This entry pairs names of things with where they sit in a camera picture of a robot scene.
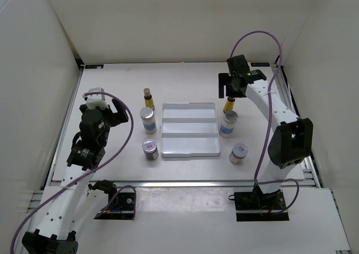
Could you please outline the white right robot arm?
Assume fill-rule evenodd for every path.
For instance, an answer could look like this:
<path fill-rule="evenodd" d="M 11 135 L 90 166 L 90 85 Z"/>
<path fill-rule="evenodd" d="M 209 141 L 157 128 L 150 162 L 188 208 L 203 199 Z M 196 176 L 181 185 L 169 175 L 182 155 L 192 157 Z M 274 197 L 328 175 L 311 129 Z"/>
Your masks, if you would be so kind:
<path fill-rule="evenodd" d="M 245 56 L 227 59 L 228 72 L 218 75 L 219 97 L 248 98 L 268 121 L 272 137 L 265 150 L 269 162 L 262 174 L 255 174 L 252 203 L 258 209 L 271 204 L 272 193 L 280 190 L 290 171 L 310 156 L 313 123 L 292 112 L 270 89 L 270 81 L 261 70 L 251 70 Z"/>

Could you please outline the silver-lid spice jar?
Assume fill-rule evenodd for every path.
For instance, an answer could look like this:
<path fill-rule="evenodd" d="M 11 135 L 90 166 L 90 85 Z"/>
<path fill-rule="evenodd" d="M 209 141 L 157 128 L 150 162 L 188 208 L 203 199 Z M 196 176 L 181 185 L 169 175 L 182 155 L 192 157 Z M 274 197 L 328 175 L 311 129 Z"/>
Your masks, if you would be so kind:
<path fill-rule="evenodd" d="M 146 133 L 154 134 L 157 131 L 154 111 L 149 107 L 144 107 L 140 111 L 140 117 Z"/>
<path fill-rule="evenodd" d="M 233 110 L 224 113 L 223 120 L 219 127 L 219 134 L 222 137 L 228 137 L 233 133 L 235 125 L 238 121 L 238 114 Z"/>

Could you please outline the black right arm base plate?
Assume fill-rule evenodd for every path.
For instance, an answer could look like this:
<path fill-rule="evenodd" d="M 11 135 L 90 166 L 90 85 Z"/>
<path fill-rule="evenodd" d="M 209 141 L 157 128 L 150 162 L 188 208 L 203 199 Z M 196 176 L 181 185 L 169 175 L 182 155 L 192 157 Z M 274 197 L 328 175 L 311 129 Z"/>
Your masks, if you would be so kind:
<path fill-rule="evenodd" d="M 228 196 L 234 202 L 237 222 L 289 221 L 282 191 L 262 195 L 261 192 L 234 192 Z"/>

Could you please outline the yellow sauce bottle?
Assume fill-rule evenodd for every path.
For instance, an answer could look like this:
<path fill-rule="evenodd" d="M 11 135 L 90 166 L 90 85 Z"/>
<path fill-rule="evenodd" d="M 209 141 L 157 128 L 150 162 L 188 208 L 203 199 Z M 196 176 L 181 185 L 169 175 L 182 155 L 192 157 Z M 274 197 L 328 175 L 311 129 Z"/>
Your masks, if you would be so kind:
<path fill-rule="evenodd" d="M 234 104 L 235 104 L 235 98 L 227 97 L 227 100 L 226 100 L 225 105 L 223 107 L 223 113 L 226 113 L 229 110 L 233 110 Z"/>
<path fill-rule="evenodd" d="M 144 100 L 145 100 L 146 107 L 151 108 L 152 110 L 155 110 L 153 97 L 152 97 L 150 89 L 148 87 L 144 89 Z"/>

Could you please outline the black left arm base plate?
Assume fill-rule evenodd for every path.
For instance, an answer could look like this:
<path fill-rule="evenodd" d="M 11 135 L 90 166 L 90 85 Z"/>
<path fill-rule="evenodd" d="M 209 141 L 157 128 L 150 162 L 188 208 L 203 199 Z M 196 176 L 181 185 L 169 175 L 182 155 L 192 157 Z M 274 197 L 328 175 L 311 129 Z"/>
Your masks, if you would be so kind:
<path fill-rule="evenodd" d="M 137 192 L 135 187 L 126 185 L 109 194 L 108 204 L 94 219 L 134 220 L 136 216 Z"/>

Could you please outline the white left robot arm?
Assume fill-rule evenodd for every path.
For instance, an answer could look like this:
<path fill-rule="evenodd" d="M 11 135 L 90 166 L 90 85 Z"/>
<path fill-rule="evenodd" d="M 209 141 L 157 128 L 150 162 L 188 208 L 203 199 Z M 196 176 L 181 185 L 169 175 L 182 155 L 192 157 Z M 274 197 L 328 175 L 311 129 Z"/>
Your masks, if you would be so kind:
<path fill-rule="evenodd" d="M 47 212 L 33 231 L 25 232 L 22 245 L 28 253 L 76 253 L 79 233 L 107 209 L 116 206 L 120 189 L 108 180 L 90 181 L 100 168 L 112 127 L 134 121 L 127 105 L 112 98 L 113 112 L 104 96 L 86 96 L 80 106 L 79 132 L 72 140 L 71 151 L 60 190 L 39 205 Z"/>

